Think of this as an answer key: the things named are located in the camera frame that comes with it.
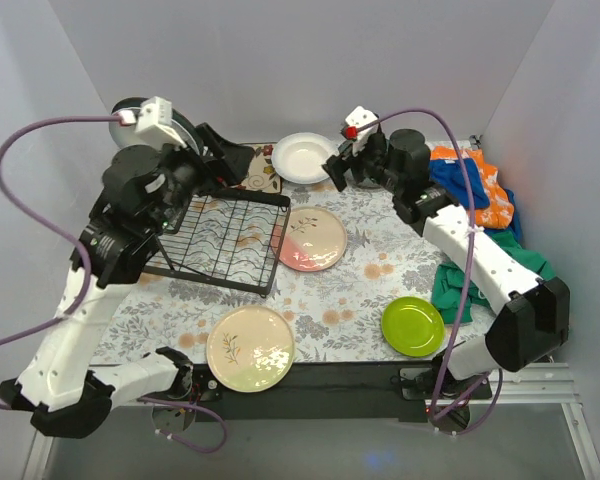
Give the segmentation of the large dark teal plate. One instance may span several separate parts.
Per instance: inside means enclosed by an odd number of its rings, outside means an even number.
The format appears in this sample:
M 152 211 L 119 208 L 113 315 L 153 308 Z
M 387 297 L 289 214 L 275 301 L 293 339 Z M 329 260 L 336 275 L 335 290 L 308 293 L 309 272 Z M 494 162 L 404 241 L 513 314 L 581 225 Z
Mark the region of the large dark teal plate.
M 196 132 L 196 127 L 178 110 L 172 110 L 172 127 L 193 150 L 200 153 L 202 140 Z

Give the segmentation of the black wire dish rack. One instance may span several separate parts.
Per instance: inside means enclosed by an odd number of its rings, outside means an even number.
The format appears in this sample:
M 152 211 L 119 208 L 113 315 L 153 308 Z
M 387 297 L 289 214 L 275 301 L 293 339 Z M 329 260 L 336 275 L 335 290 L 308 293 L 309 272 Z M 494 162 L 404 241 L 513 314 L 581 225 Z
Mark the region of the black wire dish rack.
M 194 197 L 158 237 L 144 272 L 265 297 L 290 213 L 281 194 L 229 188 Z

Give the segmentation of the cream green plate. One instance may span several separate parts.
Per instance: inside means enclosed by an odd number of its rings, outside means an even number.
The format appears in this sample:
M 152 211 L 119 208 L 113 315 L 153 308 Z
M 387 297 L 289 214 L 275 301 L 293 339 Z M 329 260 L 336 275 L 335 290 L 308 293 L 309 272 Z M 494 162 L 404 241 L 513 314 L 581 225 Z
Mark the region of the cream green plate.
M 239 393 L 258 393 L 278 384 L 295 358 L 295 338 L 278 312 L 247 305 L 229 312 L 211 331 L 207 364 L 216 381 Z

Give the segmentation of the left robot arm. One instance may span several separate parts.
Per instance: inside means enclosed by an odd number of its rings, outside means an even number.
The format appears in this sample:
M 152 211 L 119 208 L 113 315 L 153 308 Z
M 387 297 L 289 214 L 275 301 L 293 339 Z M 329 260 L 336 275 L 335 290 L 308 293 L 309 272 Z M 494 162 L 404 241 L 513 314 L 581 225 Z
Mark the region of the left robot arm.
M 71 255 L 59 321 L 29 366 L 0 384 L 0 399 L 31 415 L 45 436 L 81 439 L 116 407 L 147 394 L 185 398 L 193 365 L 162 347 L 110 371 L 91 367 L 94 352 L 119 305 L 159 250 L 158 238 L 195 196 L 240 184 L 252 148 L 202 124 L 193 144 L 161 141 L 126 146 L 102 175 L 103 190 Z

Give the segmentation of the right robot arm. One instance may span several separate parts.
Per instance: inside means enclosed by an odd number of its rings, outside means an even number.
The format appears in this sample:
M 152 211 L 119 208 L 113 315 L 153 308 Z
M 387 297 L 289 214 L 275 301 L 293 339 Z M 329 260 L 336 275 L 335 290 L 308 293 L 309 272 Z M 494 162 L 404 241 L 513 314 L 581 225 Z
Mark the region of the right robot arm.
M 461 267 L 496 318 L 474 339 L 451 343 L 418 380 L 455 397 L 481 375 L 517 372 L 552 353 L 569 337 L 570 290 L 557 277 L 544 279 L 506 253 L 475 223 L 476 213 L 425 173 L 410 172 L 391 158 L 393 149 L 377 127 L 343 129 L 344 142 L 323 165 L 338 190 L 345 174 L 369 179 L 392 196 L 394 211 L 419 236 Z

